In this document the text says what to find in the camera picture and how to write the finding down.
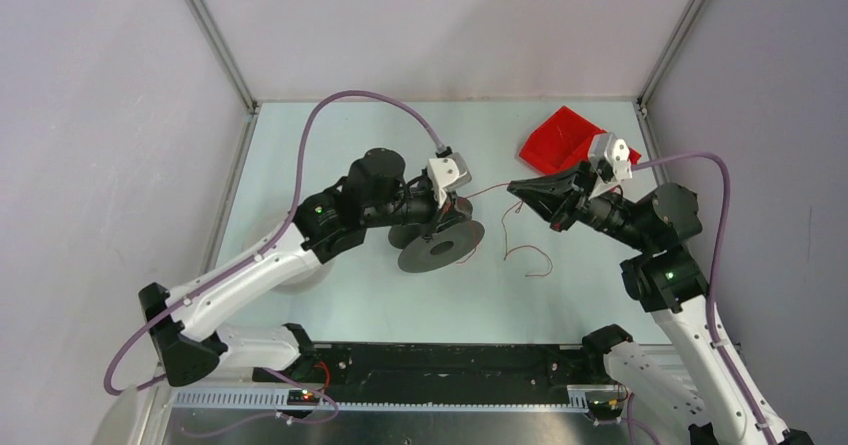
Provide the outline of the dark grey spool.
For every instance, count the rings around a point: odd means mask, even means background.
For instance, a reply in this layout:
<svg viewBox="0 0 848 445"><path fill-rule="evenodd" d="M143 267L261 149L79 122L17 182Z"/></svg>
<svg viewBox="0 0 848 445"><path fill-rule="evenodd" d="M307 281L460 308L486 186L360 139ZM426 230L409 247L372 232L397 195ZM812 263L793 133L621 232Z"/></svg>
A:
<svg viewBox="0 0 848 445"><path fill-rule="evenodd" d="M400 250L399 268L406 273L431 272L471 254L485 236L485 227L476 220L452 224L428 238L419 225L389 229L389 244Z"/></svg>

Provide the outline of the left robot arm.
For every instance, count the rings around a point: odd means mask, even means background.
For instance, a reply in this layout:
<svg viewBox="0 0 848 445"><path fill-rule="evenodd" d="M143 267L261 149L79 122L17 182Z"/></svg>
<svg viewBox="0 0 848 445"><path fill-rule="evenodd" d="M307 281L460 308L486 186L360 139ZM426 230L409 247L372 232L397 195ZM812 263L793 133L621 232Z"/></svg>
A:
<svg viewBox="0 0 848 445"><path fill-rule="evenodd" d="M398 153L372 149L228 265L172 289L144 287L139 301L168 384L191 385L220 368L266 368L297 382L311 377L316 355L302 326L238 328L227 321L275 287L299 282L362 245L371 228L436 231L455 208L457 189L470 180L452 150L430 159L413 180L404 174Z"/></svg>

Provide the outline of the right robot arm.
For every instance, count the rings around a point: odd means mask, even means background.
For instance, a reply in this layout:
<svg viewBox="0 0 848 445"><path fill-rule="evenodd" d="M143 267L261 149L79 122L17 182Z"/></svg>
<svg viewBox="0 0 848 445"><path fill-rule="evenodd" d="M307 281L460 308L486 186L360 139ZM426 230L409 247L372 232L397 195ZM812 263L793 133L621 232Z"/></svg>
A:
<svg viewBox="0 0 848 445"><path fill-rule="evenodd" d="M624 385L691 444L811 443L769 405L709 309L708 280L685 246L702 230L695 193L665 183L633 202L612 189L596 194L597 180L581 163L507 190L556 232L582 223L637 251L620 264L624 288L668 337L692 384L656 365L618 325L583 337L585 376Z"/></svg>

